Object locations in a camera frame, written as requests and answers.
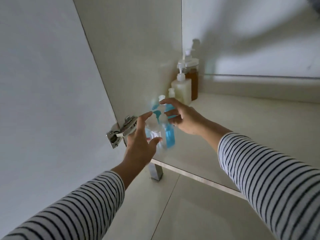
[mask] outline white shelf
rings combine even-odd
[[[234,132],[320,167],[320,104],[202,93],[191,106]],[[177,128],[175,138],[166,157],[156,160],[238,190],[206,141]]]

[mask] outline striped sleeve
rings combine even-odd
[[[278,239],[320,239],[320,170],[237,133],[222,137],[218,156]]]
[[[22,223],[3,240],[100,240],[124,197],[120,176],[106,171]]]

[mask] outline metal hinge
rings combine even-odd
[[[112,149],[119,145],[123,137],[126,137],[136,129],[137,120],[138,117],[136,116],[127,116],[122,128],[119,128],[118,123],[111,128],[111,130],[106,134],[106,137],[108,137]]]

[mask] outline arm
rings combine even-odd
[[[125,190],[151,161],[161,138],[148,144],[146,113],[128,137],[123,162],[103,172],[48,206],[6,235],[3,240],[97,240],[106,234],[125,197]]]
[[[320,170],[208,121],[175,99],[170,122],[202,136],[221,168],[278,239],[320,238]]]

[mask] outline left hand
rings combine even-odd
[[[152,115],[152,112],[145,113],[138,117],[137,129],[128,136],[128,145],[124,155],[124,162],[146,166],[150,163],[156,153],[157,144],[162,141],[161,137],[153,138],[147,142],[145,132],[145,121]]]

